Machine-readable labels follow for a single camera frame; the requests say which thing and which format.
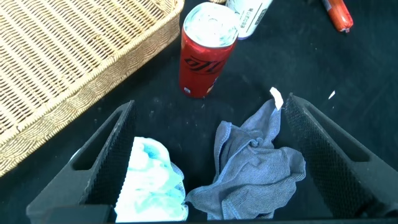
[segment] soda can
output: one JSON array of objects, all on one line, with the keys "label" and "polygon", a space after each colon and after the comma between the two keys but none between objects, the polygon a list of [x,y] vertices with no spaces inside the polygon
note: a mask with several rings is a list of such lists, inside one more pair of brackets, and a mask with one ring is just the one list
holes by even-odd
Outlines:
[{"label": "soda can", "polygon": [[239,40],[244,40],[256,30],[272,0],[227,0],[226,6],[239,17]]},{"label": "soda can", "polygon": [[236,45],[238,19],[225,6],[204,2],[194,7],[182,27],[180,77],[191,97],[209,94]]}]

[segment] blue cloth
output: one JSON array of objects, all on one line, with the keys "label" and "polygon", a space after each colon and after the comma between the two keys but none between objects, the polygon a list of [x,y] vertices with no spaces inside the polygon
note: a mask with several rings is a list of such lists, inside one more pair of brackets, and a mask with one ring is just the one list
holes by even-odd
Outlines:
[{"label": "blue cloth", "polygon": [[187,202],[208,220],[272,218],[305,178],[305,161],[289,147],[274,149],[280,110],[269,100],[240,128],[222,121],[217,128],[216,175],[209,186],[188,193]]}]

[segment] light blue towel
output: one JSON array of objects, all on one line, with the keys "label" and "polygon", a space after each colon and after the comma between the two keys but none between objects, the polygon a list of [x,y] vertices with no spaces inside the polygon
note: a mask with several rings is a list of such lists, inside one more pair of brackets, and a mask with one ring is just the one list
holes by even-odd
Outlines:
[{"label": "light blue towel", "polygon": [[217,128],[216,175],[209,186],[188,193],[187,202],[208,220],[272,218],[287,204],[296,181],[305,178],[305,161],[289,147],[274,149],[280,110],[269,100],[240,128],[222,121]]},{"label": "light blue towel", "polygon": [[115,212],[116,222],[185,221],[184,176],[169,152],[151,138],[134,138]]}]

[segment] basket rim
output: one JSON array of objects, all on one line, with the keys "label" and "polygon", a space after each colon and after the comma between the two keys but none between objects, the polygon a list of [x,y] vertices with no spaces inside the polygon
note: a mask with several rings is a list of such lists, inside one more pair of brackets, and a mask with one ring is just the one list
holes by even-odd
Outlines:
[{"label": "basket rim", "polygon": [[127,53],[135,49],[139,44],[145,41],[149,36],[153,35],[157,30],[166,25],[172,19],[175,19],[181,12],[184,6],[185,0],[163,0],[163,1],[175,1],[176,5],[172,12],[167,14],[163,19],[157,21],[152,27],[147,29],[142,35],[132,40],[130,43],[126,44],[124,47],[108,56],[107,59],[103,60],[100,65],[92,69],[91,72],[83,75],[79,82],[71,84],[64,92],[59,94],[57,97],[49,99],[48,102],[40,105],[35,113],[27,117],[18,125],[5,130],[0,134],[0,147],[6,145],[9,141],[17,137],[17,135],[23,132],[26,128],[34,124],[37,120],[45,116],[48,112],[55,109],[61,102],[65,101],[67,98],[73,96],[77,93],[83,86],[95,79],[104,70],[110,67],[113,63],[119,60],[121,57],[125,56]]}]

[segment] red can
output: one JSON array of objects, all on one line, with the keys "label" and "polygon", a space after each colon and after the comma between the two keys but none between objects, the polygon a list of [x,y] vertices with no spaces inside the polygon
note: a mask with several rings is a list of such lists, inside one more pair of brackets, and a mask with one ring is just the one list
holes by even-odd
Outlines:
[{"label": "red can", "polygon": [[210,2],[198,5],[185,18],[179,82],[186,95],[209,94],[236,45],[237,24],[232,10]]}]

